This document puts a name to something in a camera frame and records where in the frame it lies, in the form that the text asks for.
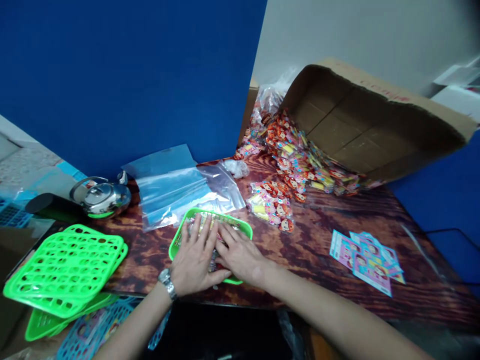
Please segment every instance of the blue wall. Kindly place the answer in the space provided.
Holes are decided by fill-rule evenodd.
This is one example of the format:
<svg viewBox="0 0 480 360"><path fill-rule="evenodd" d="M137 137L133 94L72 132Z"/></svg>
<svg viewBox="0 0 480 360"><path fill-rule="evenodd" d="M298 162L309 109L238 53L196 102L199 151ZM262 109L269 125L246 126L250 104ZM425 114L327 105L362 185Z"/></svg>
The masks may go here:
<svg viewBox="0 0 480 360"><path fill-rule="evenodd" d="M480 283L480 134L452 155L389 185L465 282ZM480 297L480 287L472 287Z"/></svg>
<svg viewBox="0 0 480 360"><path fill-rule="evenodd" d="M0 2L0 114L83 173L235 152L266 0Z"/></svg>

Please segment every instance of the metal watch strap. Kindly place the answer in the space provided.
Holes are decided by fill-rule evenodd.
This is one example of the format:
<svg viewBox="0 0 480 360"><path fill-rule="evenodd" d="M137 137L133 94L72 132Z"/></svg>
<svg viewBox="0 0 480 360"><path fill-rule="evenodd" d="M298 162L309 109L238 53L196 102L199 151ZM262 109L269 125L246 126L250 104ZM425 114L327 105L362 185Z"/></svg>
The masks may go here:
<svg viewBox="0 0 480 360"><path fill-rule="evenodd" d="M170 276L170 269L164 269L160 275L158 275L158 281L161 282L168 291L168 295L172 301L178 299L177 293L175 292L174 283L172 282L172 278Z"/></svg>

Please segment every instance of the stainless steel kettle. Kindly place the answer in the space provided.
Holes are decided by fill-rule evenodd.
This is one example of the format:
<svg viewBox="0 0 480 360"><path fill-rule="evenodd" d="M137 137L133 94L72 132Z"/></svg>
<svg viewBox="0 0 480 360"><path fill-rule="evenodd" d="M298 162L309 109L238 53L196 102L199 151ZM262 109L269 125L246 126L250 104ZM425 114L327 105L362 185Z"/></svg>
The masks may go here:
<svg viewBox="0 0 480 360"><path fill-rule="evenodd" d="M82 201L75 200L75 191L89 180L103 181L88 189ZM87 216L93 219L109 219L120 214L130 204L132 194L127 183L127 172L118 175L118 183L109 182L106 178L91 176L77 182L70 190L70 199L83 206Z"/></svg>

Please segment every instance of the stacked green trays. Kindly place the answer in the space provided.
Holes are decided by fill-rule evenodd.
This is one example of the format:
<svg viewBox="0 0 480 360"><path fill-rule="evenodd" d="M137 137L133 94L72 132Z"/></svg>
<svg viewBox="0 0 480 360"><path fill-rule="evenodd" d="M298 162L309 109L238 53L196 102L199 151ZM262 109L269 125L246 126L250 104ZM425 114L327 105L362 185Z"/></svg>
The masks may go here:
<svg viewBox="0 0 480 360"><path fill-rule="evenodd" d="M45 311L35 308L31 313L30 321L28 322L25 331L25 340L34 341L45 336L52 337L58 335L72 321L75 321L84 315L93 313L98 309L107 307L108 305L115 303L118 299L119 297L116 295L99 293L87 304L84 310L68 319L53 316Z"/></svg>
<svg viewBox="0 0 480 360"><path fill-rule="evenodd" d="M100 290L127 252L120 236L83 225L45 239L3 289L5 297L35 308L25 338L53 336L69 322L115 302L116 296Z"/></svg>
<svg viewBox="0 0 480 360"><path fill-rule="evenodd" d="M213 220L217 219L218 221L220 221L222 223L228 223L228 224L234 225L234 226L238 227L242 233L244 233L246 236L248 236L250 238L250 240L252 240L252 236L253 236L254 232L253 232L250 224L248 224L247 222L239 220L235 217L231 217L229 215L219 214L219 213L216 213L216 212L213 212L213 211L203 210L203 209L198 208L198 207L192 207L190 210L188 210L186 212L185 216L183 217L183 220L180 223L180 227L178 228L178 230L175 234L175 237L173 238L173 240L170 244L170 247L168 248L168 256L170 256L170 260L173 260L175 258L175 256L177 255L177 253L179 252L180 243L182 241L182 226L183 226L185 220L194 218L197 213L211 214ZM243 281L237 279L234 275L230 276L229 278L226 278L225 280L223 280L223 282L227 283L227 284L233 284L233 285L243 284Z"/></svg>

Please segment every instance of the wooden table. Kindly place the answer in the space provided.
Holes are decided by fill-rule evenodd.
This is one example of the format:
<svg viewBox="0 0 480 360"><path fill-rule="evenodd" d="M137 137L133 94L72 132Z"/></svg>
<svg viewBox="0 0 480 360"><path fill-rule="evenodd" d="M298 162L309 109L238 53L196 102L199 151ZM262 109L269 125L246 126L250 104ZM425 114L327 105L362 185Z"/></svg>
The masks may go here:
<svg viewBox="0 0 480 360"><path fill-rule="evenodd" d="M273 159L264 154L249 157L250 175L238 187L249 197L248 184L277 179ZM121 216L95 220L89 225L105 234L121 235L128 244L128 255L106 285L107 291L147 294L155 285L159 271L171 261L169 245L177 229L173 226L144 233L140 197L134 181L129 183L132 202ZM478 329L480 306L441 254L402 208L386 186L352 196L337 197L318 190L307 190L305 204L293 202L295 230L288 234L249 214L246 208L230 215L247 221L253 228L253 241L267 258L354 301L387 321L421 321L455 328ZM429 261L401 227L407 227L435 264ZM329 255L332 231L348 235L366 231L397 251L406 284L392 280L392 298L353 276L352 272ZM188 301L208 304L277 309L276 298L247 284L220 284L218 289L190 296Z"/></svg>

